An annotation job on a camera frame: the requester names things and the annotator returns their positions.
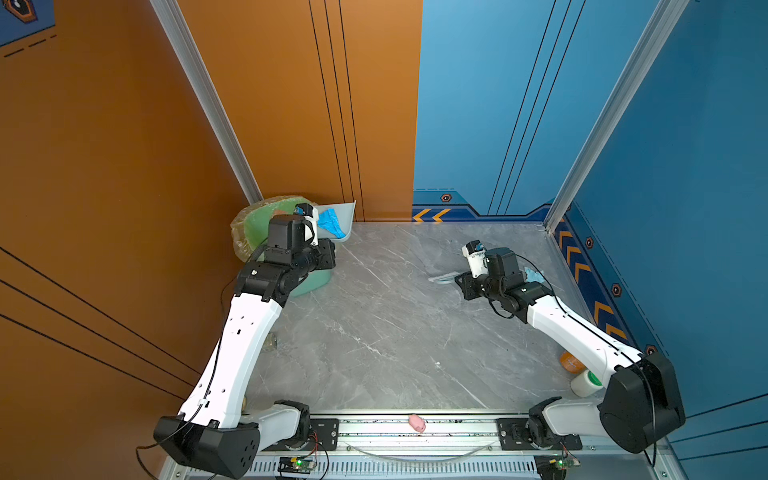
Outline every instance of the gray marble table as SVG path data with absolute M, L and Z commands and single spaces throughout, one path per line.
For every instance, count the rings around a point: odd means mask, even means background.
M 589 318 L 557 247 L 533 223 L 356 223 L 331 281 L 291 298 L 259 356 L 247 411 L 278 399 L 336 409 L 506 409 L 575 398 L 563 349 L 431 276 L 468 270 L 462 245 L 510 247 Z M 521 268 L 526 265 L 520 262 Z

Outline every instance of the pink eraser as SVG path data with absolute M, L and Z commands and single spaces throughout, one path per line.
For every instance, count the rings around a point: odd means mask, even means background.
M 424 419 L 418 415 L 410 415 L 408 417 L 408 425 L 413 427 L 418 433 L 423 433 L 427 429 L 427 424 Z

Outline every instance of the orange chevron arrow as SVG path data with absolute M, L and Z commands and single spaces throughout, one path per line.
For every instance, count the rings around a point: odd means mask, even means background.
M 563 237 L 573 237 L 574 234 L 566 232 L 565 230 L 560 232 L 560 250 L 563 250 Z
M 595 302 L 594 303 L 594 323 L 595 325 L 600 325 L 600 320 L 598 317 L 600 316 L 600 310 L 603 310 L 604 312 L 608 312 L 611 315 L 614 315 L 614 311 L 612 308 L 610 308 L 605 303 Z
M 568 266 L 571 266 L 571 253 L 581 253 L 581 250 L 579 250 L 578 247 L 568 247 L 565 250 L 568 252 L 568 255 L 565 257 L 565 262 Z
M 417 214 L 416 214 L 416 215 L 413 217 L 413 220 L 416 220 L 417 222 L 423 222 L 424 220 L 422 220 L 422 215 L 423 215 L 423 214 L 426 214 L 426 213 L 427 213 L 427 212 L 429 212 L 430 210 L 431 210 L 431 208 L 425 208 L 424 210 L 422 210 L 422 211 L 418 212 L 418 213 L 417 213 Z
M 582 270 L 586 270 L 588 272 L 591 272 L 592 269 L 589 267 L 589 265 L 584 265 L 583 263 L 576 263 L 576 271 L 574 272 L 574 276 L 576 277 L 576 283 L 578 283 L 578 273 Z
M 446 214 L 446 213 L 448 213 L 449 211 L 451 211 L 451 209 L 450 209 L 450 208 L 446 208 L 445 210 L 443 210 L 443 211 L 442 211 L 442 212 L 440 212 L 439 214 L 437 214 L 437 215 L 435 215 L 434 217 L 432 217 L 432 219 L 433 219 L 435 222 L 442 222 L 442 218 L 440 218 L 440 217 L 442 217 L 443 215 L 445 215 L 445 214 Z
M 621 330 L 619 330 L 618 328 L 616 328 L 613 325 L 606 325 L 605 326 L 605 332 L 608 335 L 611 335 L 612 333 L 615 333 L 616 335 L 619 335 L 621 338 L 623 338 L 625 340 L 627 339 L 627 334 L 622 332 Z

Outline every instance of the robotic arm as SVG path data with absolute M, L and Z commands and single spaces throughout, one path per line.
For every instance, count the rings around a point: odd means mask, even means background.
M 333 243 L 317 237 L 316 209 L 296 206 L 294 215 L 270 220 L 263 248 L 238 273 L 230 311 L 203 375 L 176 416 L 161 417 L 155 441 L 181 465 L 240 478 L 256 452 L 280 440 L 301 446 L 309 436 L 309 407 L 281 400 L 240 424 L 248 380 L 267 333 L 310 272 L 336 265 Z
M 499 302 L 511 316 L 550 336 L 607 385 L 603 399 L 555 397 L 533 407 L 528 428 L 536 445 L 557 445 L 562 436 L 571 434 L 601 435 L 639 453 L 685 423 L 674 368 L 663 355 L 644 356 L 564 306 L 546 286 L 525 282 L 517 256 L 508 248 L 486 250 L 473 240 L 462 252 L 470 271 L 455 281 L 465 300 L 483 296 L 491 306 Z

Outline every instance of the white bottle with green cap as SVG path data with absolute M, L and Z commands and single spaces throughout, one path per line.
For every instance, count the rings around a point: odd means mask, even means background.
M 571 380 L 571 390 L 580 397 L 588 397 L 603 388 L 598 376 L 585 370 Z

